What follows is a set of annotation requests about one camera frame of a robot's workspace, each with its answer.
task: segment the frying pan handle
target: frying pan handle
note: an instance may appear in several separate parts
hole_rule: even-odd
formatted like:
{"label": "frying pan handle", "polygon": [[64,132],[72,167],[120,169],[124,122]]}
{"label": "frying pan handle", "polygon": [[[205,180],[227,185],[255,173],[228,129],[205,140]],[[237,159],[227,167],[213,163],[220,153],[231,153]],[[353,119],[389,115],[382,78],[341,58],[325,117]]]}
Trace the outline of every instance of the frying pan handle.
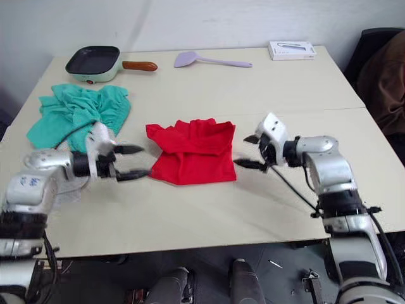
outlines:
{"label": "frying pan handle", "polygon": [[122,67],[126,70],[141,70],[153,72],[158,69],[158,66],[150,61],[123,61]]}

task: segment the white table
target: white table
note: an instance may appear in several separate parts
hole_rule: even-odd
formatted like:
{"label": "white table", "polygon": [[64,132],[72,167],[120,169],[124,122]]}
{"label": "white table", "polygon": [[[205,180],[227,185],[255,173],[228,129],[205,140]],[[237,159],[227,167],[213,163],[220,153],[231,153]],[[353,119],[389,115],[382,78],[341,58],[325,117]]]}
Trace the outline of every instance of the white table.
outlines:
{"label": "white table", "polygon": [[[118,140],[140,144],[145,153],[121,165],[150,167],[160,154],[145,124],[169,126],[177,119],[213,117],[237,128],[233,157],[259,158],[257,147],[242,142],[258,122],[275,112],[295,135],[331,135],[352,165],[367,205],[384,210],[377,217],[386,231],[405,229],[405,170],[363,102],[324,47],[314,61],[272,61],[267,49],[199,51],[204,56],[244,60],[253,68],[195,63],[174,69],[178,52],[132,53],[125,59],[154,61],[156,73],[125,71],[108,84],[130,91],[132,111]],[[32,150],[25,134],[40,118],[39,96],[51,86],[78,83],[64,69],[69,58],[55,58],[38,82],[1,145],[1,195],[21,159]],[[99,89],[104,84],[87,85]],[[308,198],[302,169],[282,172]],[[48,234],[60,246],[58,257],[109,255],[202,246],[324,238],[320,220],[273,174],[237,168],[238,181],[176,187],[142,179],[121,184],[100,180],[82,191],[79,203],[63,203],[50,214]]]}

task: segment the green cloth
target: green cloth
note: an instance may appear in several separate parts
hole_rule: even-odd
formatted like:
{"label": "green cloth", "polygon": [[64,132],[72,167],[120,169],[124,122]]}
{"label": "green cloth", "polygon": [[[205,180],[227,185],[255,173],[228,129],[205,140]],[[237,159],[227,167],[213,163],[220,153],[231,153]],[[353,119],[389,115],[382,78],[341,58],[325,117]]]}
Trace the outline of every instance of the green cloth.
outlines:
{"label": "green cloth", "polygon": [[[40,97],[42,118],[29,130],[27,137],[37,148],[53,148],[69,132],[93,121],[100,121],[115,135],[128,117],[131,105],[128,91],[106,85],[99,91],[75,84],[52,86],[54,96]],[[85,153],[85,138],[92,125],[74,132],[68,138],[72,151]]]}

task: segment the white box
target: white box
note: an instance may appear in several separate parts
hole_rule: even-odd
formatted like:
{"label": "white box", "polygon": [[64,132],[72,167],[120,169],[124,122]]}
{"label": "white box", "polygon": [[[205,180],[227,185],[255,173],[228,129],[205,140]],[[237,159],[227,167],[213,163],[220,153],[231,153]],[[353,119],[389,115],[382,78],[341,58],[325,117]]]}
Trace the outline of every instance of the white box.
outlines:
{"label": "white box", "polygon": [[270,41],[272,60],[314,60],[316,51],[308,41]]}

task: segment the purple spatula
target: purple spatula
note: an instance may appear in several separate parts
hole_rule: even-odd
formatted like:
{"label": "purple spatula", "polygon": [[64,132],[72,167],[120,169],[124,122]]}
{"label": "purple spatula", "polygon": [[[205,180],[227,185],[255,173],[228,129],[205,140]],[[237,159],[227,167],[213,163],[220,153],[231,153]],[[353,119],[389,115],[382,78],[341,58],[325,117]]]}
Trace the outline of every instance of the purple spatula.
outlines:
{"label": "purple spatula", "polygon": [[251,68],[253,65],[249,62],[243,61],[227,61],[227,60],[216,60],[216,59],[209,59],[199,56],[196,52],[184,52],[180,53],[175,61],[175,68],[185,67],[186,65],[190,65],[191,63],[195,62],[196,60],[202,61],[209,61],[215,63],[222,63],[224,65],[232,65],[234,67],[242,67],[242,68]]}

